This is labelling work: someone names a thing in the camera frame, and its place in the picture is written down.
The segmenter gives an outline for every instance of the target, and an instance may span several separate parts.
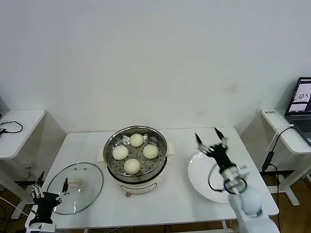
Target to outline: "white plate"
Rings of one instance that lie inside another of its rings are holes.
[[[202,153],[197,153],[188,164],[188,176],[193,187],[205,198],[219,203],[228,203],[228,193],[216,192],[210,189],[208,185],[208,174],[216,161],[213,158],[207,157]],[[215,189],[224,188],[224,180],[219,174],[217,166],[211,177],[210,185]]]

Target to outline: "robotic arm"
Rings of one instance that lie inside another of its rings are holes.
[[[39,177],[36,184],[32,186],[32,196],[38,209],[34,212],[35,217],[29,222],[26,233],[53,233],[55,232],[55,224],[51,219],[53,208],[62,203],[62,198],[69,194],[68,179],[65,179],[62,192],[58,195],[55,193],[42,192],[43,174]]]
[[[229,193],[229,203],[239,222],[241,233],[279,233],[276,224],[264,213],[261,200],[255,188],[246,181],[247,167],[237,167],[228,158],[227,138],[215,128],[221,143],[205,146],[195,134],[198,149],[208,157],[216,160],[219,173],[224,179],[224,188]]]

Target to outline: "glass lid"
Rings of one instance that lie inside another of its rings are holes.
[[[102,171],[97,166],[79,163],[59,172],[49,184],[48,192],[60,194],[66,178],[69,194],[54,210],[61,215],[72,215],[87,208],[99,196],[104,183]]]

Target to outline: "laptop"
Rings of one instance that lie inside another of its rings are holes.
[[[311,145],[311,78],[299,78],[285,118]]]

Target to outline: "steamed bun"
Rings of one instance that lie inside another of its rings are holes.
[[[135,175],[140,170],[140,163],[137,159],[129,159],[124,164],[124,171],[128,175]]]
[[[112,156],[116,160],[125,159],[128,156],[128,149],[123,145],[117,146],[117,147],[113,148]]]
[[[144,137],[141,134],[135,133],[130,137],[130,144],[133,147],[140,147],[144,143]]]
[[[147,145],[142,151],[147,159],[154,159],[159,154],[159,150],[155,145]]]

